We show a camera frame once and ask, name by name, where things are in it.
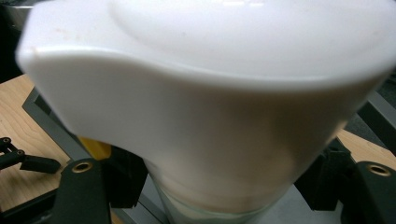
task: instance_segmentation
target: white plastic container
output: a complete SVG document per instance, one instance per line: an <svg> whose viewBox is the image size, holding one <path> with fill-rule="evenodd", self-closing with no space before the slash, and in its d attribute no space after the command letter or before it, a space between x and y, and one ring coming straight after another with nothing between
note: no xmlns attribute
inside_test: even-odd
<svg viewBox="0 0 396 224"><path fill-rule="evenodd" d="M18 61L70 132L141 156L179 202L241 214L387 77L394 22L393 0L53 1Z"/></svg>

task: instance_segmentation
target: gray metal bar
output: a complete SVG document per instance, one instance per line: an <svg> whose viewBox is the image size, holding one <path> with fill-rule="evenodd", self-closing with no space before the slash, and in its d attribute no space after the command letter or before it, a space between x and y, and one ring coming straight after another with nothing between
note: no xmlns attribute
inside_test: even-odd
<svg viewBox="0 0 396 224"><path fill-rule="evenodd" d="M374 92L358 114L393 155L396 155L396 109L379 93Z"/></svg>

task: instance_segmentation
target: metal screw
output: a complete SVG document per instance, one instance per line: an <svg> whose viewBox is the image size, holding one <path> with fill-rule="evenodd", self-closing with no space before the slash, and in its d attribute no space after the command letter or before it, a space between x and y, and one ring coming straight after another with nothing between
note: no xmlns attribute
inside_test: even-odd
<svg viewBox="0 0 396 224"><path fill-rule="evenodd" d="M88 161L84 161L84 162L81 162L81 163L75 165L75 167L73 167L72 171L73 171L73 173L78 174L78 173L84 173L88 170L91 170L91 168L92 168L92 163L88 162Z"/></svg>
<svg viewBox="0 0 396 224"><path fill-rule="evenodd" d="M367 166L367 168L373 174L382 175L382 176L390 176L390 170L388 170L385 167L374 165L374 164L370 164L370 165Z"/></svg>

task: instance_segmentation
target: wooden table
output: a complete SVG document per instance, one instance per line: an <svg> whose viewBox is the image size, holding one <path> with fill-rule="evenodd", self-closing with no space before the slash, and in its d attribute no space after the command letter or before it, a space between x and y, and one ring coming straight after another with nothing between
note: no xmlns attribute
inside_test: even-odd
<svg viewBox="0 0 396 224"><path fill-rule="evenodd" d="M27 76L0 85L0 137L10 137L27 154L53 158L65 166L69 158L21 108L33 88ZM396 158L382 147L341 131L340 140L355 161L376 161L396 170ZM0 207L3 211L24 203L59 185L60 174L46 175L13 166L0 174Z"/></svg>

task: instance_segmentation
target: yellow object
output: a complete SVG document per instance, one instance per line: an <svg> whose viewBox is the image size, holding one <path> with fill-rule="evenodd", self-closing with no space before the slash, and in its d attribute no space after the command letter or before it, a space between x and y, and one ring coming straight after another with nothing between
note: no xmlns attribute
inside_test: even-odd
<svg viewBox="0 0 396 224"><path fill-rule="evenodd" d="M85 137L79 137L78 139L94 159L100 161L110 157L111 145Z"/></svg>

